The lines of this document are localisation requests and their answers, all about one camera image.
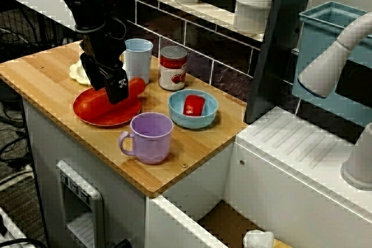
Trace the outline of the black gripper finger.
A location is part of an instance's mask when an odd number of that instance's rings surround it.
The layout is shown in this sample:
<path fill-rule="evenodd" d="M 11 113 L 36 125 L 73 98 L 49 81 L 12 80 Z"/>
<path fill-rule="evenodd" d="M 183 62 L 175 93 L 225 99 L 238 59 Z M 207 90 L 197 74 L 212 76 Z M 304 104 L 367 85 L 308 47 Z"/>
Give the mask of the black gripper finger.
<path fill-rule="evenodd" d="M 102 89 L 105 86 L 103 75 L 99 71 L 99 67 L 95 63 L 95 60 L 86 53 L 80 55 L 80 60 L 93 89 L 96 91 Z"/>
<path fill-rule="evenodd" d="M 128 98 L 128 78 L 123 69 L 116 69 L 103 78 L 108 100 L 115 105 Z"/>

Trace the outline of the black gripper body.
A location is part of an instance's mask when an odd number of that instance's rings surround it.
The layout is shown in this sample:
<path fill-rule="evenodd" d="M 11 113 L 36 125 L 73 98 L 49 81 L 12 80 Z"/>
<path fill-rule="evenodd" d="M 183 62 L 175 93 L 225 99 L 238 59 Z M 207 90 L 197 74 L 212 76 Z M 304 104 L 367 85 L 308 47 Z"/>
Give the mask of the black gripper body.
<path fill-rule="evenodd" d="M 122 21 L 81 21 L 76 23 L 75 29 L 83 37 L 80 60 L 87 76 L 126 75 L 119 60 L 126 48 L 127 29 Z"/>

